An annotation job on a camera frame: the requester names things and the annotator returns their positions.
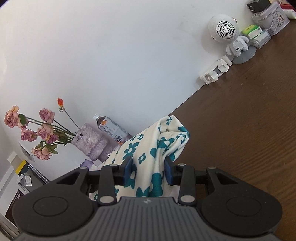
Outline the cream teal floral garment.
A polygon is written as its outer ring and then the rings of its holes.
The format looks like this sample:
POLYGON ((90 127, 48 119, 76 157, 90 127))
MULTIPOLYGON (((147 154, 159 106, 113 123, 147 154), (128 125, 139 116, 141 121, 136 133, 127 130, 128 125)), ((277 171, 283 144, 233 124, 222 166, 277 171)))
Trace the cream teal floral garment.
POLYGON ((117 198, 169 196, 177 199, 180 188, 168 185, 164 161, 166 157, 177 160, 189 137, 187 129, 174 115, 165 116, 114 150, 97 170, 132 158, 132 172, 126 184, 115 186, 117 198))

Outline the purple tissue pack upper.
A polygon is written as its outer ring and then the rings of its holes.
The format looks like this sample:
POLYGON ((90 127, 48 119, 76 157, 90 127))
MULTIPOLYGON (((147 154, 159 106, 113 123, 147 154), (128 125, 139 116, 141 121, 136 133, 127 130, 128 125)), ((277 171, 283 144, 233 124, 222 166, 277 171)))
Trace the purple tissue pack upper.
POLYGON ((88 160, 85 159, 84 162, 80 164, 80 168, 88 168, 89 171, 97 171, 100 170, 101 167, 104 165, 100 160, 88 160))

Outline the purple textured vase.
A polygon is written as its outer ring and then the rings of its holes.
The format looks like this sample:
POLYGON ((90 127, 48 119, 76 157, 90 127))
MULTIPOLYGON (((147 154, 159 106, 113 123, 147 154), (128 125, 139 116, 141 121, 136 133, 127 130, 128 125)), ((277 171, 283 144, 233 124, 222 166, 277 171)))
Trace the purple textured vase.
POLYGON ((101 162, 105 162, 118 147, 118 143, 110 136, 88 123, 75 132, 71 144, 92 161, 100 160, 101 162))

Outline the tea drink plastic bottle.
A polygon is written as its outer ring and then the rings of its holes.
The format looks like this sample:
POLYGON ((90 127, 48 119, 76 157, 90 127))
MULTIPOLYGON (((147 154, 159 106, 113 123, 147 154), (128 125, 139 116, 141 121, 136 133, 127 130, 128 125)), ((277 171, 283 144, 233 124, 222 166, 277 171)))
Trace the tea drink plastic bottle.
POLYGON ((126 141, 132 138, 132 135, 128 133, 119 124, 113 121, 108 116, 101 116, 96 114, 93 116, 93 120, 96 121, 98 128, 108 134, 114 141, 122 145, 126 141))

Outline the dried pink rose bouquet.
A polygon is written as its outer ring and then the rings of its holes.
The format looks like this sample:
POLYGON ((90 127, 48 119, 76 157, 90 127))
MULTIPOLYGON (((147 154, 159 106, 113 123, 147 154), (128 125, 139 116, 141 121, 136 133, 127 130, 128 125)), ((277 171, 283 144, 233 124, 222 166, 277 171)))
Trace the dried pink rose bouquet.
POLYGON ((59 145, 66 146, 73 141, 76 134, 60 124, 50 109, 43 108, 39 111, 40 120, 19 113, 19 110, 16 105, 8 110, 4 115, 4 123, 9 128, 18 127, 22 141, 34 142, 41 139, 31 150, 33 156, 39 160, 49 160, 58 154, 59 145))

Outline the white plastic clip holder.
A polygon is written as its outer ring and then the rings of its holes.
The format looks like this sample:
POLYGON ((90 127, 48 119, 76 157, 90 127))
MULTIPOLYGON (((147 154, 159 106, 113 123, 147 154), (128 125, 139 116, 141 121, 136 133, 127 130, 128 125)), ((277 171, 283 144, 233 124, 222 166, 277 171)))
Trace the white plastic clip holder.
POLYGON ((216 82, 222 74, 228 72, 230 66, 232 66, 231 60, 224 55, 216 60, 199 78, 209 85, 216 82))

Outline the white robot figurine speaker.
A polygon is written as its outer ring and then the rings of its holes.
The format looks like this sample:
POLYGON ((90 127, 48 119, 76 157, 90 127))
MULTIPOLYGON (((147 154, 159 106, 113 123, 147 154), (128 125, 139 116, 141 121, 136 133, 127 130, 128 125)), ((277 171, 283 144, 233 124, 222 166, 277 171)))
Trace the white robot figurine speaker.
POLYGON ((256 48, 248 45, 248 37, 241 35, 237 21, 224 14, 213 16, 208 23, 211 37, 226 45, 226 53, 233 64, 243 64, 255 56, 256 48))

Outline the green white tissue packs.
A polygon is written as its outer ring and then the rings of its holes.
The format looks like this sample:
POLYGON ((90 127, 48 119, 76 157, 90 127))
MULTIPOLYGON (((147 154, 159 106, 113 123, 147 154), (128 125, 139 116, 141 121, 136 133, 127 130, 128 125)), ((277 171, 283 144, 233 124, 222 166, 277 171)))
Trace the green white tissue packs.
POLYGON ((262 29, 258 25, 250 25, 241 31, 241 34, 249 39, 248 45, 252 45, 257 49, 262 48, 267 42, 271 40, 269 32, 262 29))

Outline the grey floral tin box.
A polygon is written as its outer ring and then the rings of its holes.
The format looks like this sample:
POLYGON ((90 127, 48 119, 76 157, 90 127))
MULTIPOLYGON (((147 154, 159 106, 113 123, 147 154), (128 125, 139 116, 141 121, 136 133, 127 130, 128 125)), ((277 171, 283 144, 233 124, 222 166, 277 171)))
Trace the grey floral tin box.
POLYGON ((253 14, 251 19, 256 25, 267 30, 271 36, 278 34, 290 23, 278 2, 272 3, 262 12, 253 14))

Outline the black small box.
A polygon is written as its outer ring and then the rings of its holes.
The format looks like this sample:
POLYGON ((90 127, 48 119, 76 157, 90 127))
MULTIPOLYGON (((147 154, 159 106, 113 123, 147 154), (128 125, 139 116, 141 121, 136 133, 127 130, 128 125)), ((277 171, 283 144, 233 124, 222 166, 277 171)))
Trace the black small box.
POLYGON ((269 0, 252 0, 246 6, 253 14, 255 14, 265 11, 270 5, 271 2, 269 0))

